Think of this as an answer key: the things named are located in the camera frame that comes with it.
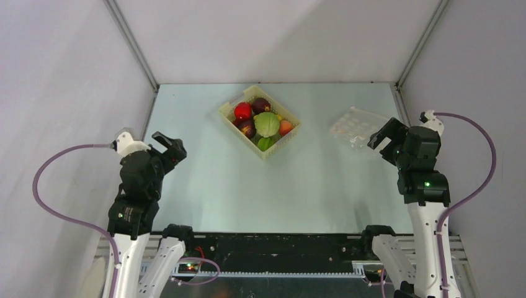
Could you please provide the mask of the clear zip top bag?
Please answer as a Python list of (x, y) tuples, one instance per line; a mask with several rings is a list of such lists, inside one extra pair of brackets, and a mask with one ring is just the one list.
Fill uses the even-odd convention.
[(330, 133), (354, 149), (367, 146), (370, 137), (387, 122), (388, 117), (351, 106), (329, 129)]

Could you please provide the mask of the dark red apple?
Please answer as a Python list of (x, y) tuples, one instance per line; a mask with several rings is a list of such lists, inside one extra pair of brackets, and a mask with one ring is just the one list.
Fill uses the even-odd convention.
[(256, 136), (256, 128), (253, 120), (241, 122), (237, 128), (245, 137), (250, 140)]

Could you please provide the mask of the green cabbage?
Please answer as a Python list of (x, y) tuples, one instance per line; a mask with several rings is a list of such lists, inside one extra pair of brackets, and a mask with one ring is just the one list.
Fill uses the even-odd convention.
[(262, 112), (255, 116), (256, 133), (261, 137), (273, 137), (280, 128), (280, 119), (272, 112)]

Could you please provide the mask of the red yellow apple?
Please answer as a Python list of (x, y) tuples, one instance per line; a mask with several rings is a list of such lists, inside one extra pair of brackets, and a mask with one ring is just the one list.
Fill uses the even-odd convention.
[(272, 106), (270, 104), (270, 102), (263, 98), (263, 97), (258, 97), (256, 98), (252, 104), (251, 104), (251, 107), (252, 107), (252, 111), (255, 115), (259, 115), (263, 112), (270, 112), (272, 110)]

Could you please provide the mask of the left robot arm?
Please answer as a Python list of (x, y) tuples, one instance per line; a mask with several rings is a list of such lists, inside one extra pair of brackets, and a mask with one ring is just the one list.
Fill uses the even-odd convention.
[(154, 260), (145, 273), (141, 263), (153, 222), (159, 210), (163, 179), (187, 156), (183, 142), (155, 132), (152, 138), (165, 147), (160, 152), (130, 132), (122, 131), (112, 142), (121, 156), (118, 194), (109, 209), (107, 232), (110, 260), (103, 297), (159, 297), (181, 258), (196, 250), (194, 231), (186, 225), (168, 225)]

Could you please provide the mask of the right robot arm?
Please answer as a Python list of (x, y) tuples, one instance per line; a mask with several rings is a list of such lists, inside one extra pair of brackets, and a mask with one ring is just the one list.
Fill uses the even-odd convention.
[(398, 170), (398, 191), (403, 196), (413, 229), (416, 262), (412, 264), (389, 233), (361, 242), (364, 257), (383, 263), (395, 287), (395, 297), (461, 297), (453, 270), (447, 220), (450, 206), (447, 178), (435, 170), (441, 147), (437, 119), (408, 127), (390, 119), (368, 142), (368, 147)]

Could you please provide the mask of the red bell pepper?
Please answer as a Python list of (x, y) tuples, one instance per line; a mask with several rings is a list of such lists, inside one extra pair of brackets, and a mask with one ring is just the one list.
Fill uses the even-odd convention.
[(249, 120), (252, 117), (252, 106), (249, 102), (240, 102), (234, 108), (233, 114), (236, 120)]

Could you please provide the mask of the green leafy vegetable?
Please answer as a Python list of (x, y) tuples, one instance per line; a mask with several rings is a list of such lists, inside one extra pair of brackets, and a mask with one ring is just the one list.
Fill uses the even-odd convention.
[(274, 137), (262, 137), (257, 142), (257, 147), (260, 151), (267, 151), (270, 147), (275, 144)]

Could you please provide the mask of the cream perforated plastic basket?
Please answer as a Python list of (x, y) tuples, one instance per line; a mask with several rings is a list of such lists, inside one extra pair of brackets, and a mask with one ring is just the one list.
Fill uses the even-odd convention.
[[(279, 131), (276, 135), (273, 137), (275, 138), (275, 144), (270, 147), (267, 151), (260, 151), (257, 147), (257, 142), (260, 138), (262, 138), (260, 135), (256, 133), (256, 136), (253, 139), (248, 139), (245, 137), (237, 127), (233, 125), (234, 118), (234, 108), (240, 103), (240, 102), (249, 102), (252, 104), (252, 102), (258, 98), (263, 97), (267, 99), (271, 106), (272, 110), (271, 112), (274, 114), (279, 114), (283, 117), (283, 119), (288, 120), (294, 125), (294, 129), (290, 131), (288, 134), (286, 134), (284, 137), (281, 137), (279, 135)], [(221, 118), (225, 121), (227, 127), (231, 129), (256, 155), (258, 155), (262, 160), (268, 159), (272, 154), (274, 154), (279, 148), (283, 147), (288, 141), (294, 137), (301, 125), (301, 122), (298, 117), (293, 115), (290, 111), (288, 111), (281, 103), (279, 103), (277, 100), (272, 98), (269, 94), (267, 94), (263, 89), (256, 85), (252, 85), (245, 89), (240, 95), (239, 98), (224, 103), (219, 108), (219, 114)], [(252, 112), (252, 117), (249, 120), (253, 120), (255, 118), (255, 114)]]

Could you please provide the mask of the orange peach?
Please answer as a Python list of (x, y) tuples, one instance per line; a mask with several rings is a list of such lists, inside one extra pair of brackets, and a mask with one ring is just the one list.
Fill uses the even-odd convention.
[(294, 125), (288, 120), (283, 119), (280, 121), (279, 135), (281, 137), (284, 137), (286, 134), (288, 134), (293, 129), (294, 129)]

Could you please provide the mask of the small circuit board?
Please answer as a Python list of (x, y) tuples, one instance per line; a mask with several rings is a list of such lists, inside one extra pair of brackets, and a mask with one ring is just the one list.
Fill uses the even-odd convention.
[(177, 269), (178, 274), (197, 274), (200, 271), (200, 263), (181, 263)]

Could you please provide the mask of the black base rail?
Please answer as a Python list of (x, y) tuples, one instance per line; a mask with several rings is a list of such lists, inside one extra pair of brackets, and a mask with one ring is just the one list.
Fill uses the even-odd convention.
[(378, 261), (372, 236), (322, 233), (197, 232), (185, 257), (203, 257), (207, 271), (221, 273), (351, 273), (360, 261)]

